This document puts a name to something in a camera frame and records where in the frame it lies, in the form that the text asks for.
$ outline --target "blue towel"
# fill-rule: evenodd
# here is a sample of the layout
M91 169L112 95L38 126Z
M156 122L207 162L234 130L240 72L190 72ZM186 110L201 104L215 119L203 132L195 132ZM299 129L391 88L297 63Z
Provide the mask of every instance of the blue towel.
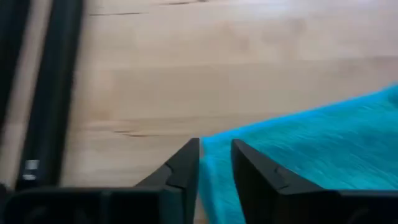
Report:
M326 189L398 189L398 85L203 137L199 193L210 223L244 223L232 139Z

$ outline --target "black pole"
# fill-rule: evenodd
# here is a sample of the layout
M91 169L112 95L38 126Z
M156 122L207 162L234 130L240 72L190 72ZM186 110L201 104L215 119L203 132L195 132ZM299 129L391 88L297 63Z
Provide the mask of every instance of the black pole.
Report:
M58 184L82 11L83 0L53 0L16 191Z
M0 1L0 131L22 45L30 0Z

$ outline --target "light wooden surface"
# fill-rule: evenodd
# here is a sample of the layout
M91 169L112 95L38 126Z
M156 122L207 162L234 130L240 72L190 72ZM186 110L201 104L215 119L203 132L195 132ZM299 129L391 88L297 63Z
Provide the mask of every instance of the light wooden surface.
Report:
M49 0L36 0L0 161L13 182ZM63 185L132 186L189 138L398 79L395 0L91 0ZM205 216L198 209L198 222Z

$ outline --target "wooden floor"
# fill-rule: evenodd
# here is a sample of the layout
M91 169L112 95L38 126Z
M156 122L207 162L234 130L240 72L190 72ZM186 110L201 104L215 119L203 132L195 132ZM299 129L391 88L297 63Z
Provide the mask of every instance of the wooden floor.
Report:
M49 0L35 0L0 177L12 184ZM395 0L91 0L65 186L133 186L193 136L398 80ZM199 208L197 222L205 222Z

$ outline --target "black plastic edge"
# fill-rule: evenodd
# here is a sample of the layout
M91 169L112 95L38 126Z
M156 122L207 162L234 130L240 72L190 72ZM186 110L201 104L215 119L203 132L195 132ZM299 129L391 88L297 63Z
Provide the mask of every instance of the black plastic edge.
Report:
M7 113L30 0L0 1L0 133Z
M16 190L58 184L82 12L83 0L53 0Z
M307 192L324 191L317 184L304 179L291 170L276 163L265 154L255 150L245 142L234 139L232 142L232 160L234 173L250 169L242 177L250 178L252 172L258 172L269 184L269 186L280 194L302 194ZM246 162L238 164L238 161L246 159Z
M58 217L89 223L124 223L150 217L149 223L193 223L199 139L191 139L164 165L130 188L37 187L14 194L5 207L5 223L54 222Z
M200 140L189 140L163 166L139 182L136 187L164 185L168 186L165 189L174 187L182 190L183 220L184 223L193 223L198 190L199 153Z
M246 223L393 223L398 191L327 190L240 140L233 175Z

